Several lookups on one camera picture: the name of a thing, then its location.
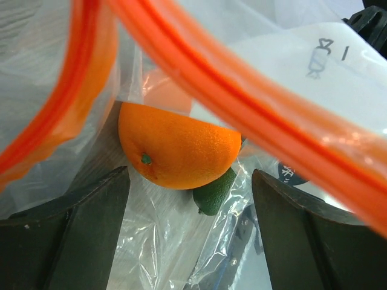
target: plastic wrap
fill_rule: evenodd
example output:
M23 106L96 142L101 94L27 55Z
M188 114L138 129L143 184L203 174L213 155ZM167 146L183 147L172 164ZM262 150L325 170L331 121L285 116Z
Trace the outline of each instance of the plastic wrap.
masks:
M251 179L238 163L234 168L234 185L221 211L210 217L198 214L190 190L161 188L129 167L131 192L108 289L223 290L225 281L215 286L228 266L235 270L227 281L235 277L234 289L240 289L246 275L249 283L253 277L269 287ZM261 275L250 275L256 267Z
M348 210L249 140L243 143L232 167L238 173L234 185L215 218L184 289L245 289L251 285L259 285L258 289L262 290L272 288L253 205L251 177L255 169Z
M122 35L121 40L130 42L127 35ZM124 55L125 47L121 47L120 52ZM176 84L138 45L134 48L132 58L130 73L125 74L126 78L122 80L118 100L152 106L219 126L230 127Z
M20 33L10 40L0 59L0 153L41 110L57 82L68 40L69 9L69 1L44 1ZM3 190L0 218L67 191L118 94L118 72L115 66L79 136L61 144L46 160L35 164L23 178Z
M323 0L108 2L176 84L387 236L387 61L342 14Z

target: dark blue sticker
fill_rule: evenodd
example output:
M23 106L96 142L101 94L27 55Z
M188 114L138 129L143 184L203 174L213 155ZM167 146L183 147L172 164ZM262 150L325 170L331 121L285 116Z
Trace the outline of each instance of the dark blue sticker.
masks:
M279 180L292 186L300 185L308 182L304 178L298 176L296 174L296 171L292 169L290 166L283 165L282 163L278 164L278 175L279 175Z

